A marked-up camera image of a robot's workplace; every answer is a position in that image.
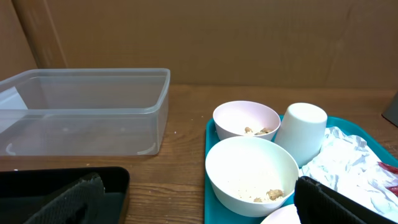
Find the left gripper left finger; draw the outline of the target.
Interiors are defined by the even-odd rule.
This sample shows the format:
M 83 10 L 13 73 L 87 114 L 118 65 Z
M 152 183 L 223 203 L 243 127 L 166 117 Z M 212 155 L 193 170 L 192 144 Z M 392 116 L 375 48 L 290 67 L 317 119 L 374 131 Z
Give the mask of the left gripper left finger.
M 47 195 L 32 207 L 25 223 L 94 223 L 103 199 L 103 181 L 92 172 Z

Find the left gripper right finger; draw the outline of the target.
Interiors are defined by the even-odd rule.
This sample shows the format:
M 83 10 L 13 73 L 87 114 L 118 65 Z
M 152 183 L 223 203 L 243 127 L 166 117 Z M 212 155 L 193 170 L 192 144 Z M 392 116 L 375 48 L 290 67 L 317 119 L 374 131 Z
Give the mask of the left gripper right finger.
M 301 224 L 395 224 L 307 176 L 295 183 L 294 205 Z

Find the white napkin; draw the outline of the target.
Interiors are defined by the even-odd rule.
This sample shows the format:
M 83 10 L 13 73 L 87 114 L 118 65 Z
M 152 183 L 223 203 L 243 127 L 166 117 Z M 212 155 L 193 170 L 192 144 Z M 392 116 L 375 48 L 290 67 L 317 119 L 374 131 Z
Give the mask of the white napkin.
M 397 196 L 385 188 L 392 178 L 378 162 L 363 138 L 332 127 L 326 128 L 319 154 L 302 166 L 300 175 L 397 222 Z

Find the white bowl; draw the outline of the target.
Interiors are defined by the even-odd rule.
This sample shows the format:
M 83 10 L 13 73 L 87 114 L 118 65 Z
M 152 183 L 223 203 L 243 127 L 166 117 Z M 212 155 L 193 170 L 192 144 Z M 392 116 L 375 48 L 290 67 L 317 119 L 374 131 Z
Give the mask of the white bowl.
M 216 198 L 245 217 L 264 217 L 295 192 L 299 167 L 279 145 L 261 138 L 238 136 L 216 143 L 205 159 Z

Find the red snack wrapper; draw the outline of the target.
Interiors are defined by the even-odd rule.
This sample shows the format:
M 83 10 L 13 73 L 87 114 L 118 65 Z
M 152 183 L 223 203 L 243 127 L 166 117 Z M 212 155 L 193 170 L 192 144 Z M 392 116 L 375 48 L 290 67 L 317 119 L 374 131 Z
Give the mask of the red snack wrapper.
M 397 196 L 397 168 L 383 162 L 378 162 L 378 165 L 392 178 L 392 180 L 389 180 L 389 183 L 385 185 L 385 188 Z

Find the pink bowl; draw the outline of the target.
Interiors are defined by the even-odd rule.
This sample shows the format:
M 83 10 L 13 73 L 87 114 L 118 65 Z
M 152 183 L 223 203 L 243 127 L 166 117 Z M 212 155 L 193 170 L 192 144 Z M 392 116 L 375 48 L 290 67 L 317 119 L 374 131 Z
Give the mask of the pink bowl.
M 214 110 L 213 120 L 220 140 L 249 136 L 271 141 L 281 124 L 272 108 L 253 101 L 223 103 Z

